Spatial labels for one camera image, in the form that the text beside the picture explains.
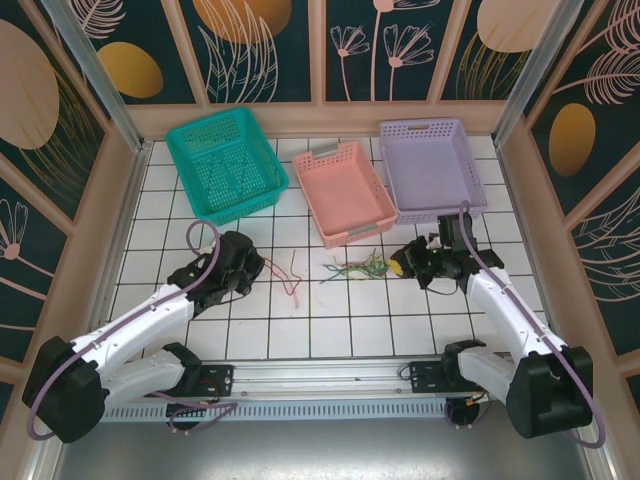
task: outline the teal basket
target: teal basket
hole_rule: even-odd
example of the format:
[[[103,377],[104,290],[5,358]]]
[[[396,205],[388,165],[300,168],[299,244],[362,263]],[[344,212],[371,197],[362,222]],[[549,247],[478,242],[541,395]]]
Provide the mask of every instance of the teal basket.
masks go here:
[[[224,225],[275,205],[289,186],[251,111],[225,110],[167,134],[196,217]]]

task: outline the pink basket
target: pink basket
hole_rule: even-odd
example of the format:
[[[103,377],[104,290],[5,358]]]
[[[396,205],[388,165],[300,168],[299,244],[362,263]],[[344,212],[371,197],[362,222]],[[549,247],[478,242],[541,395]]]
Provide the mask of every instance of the pink basket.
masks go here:
[[[357,141],[296,155],[293,167],[325,248],[386,232],[398,217]]]

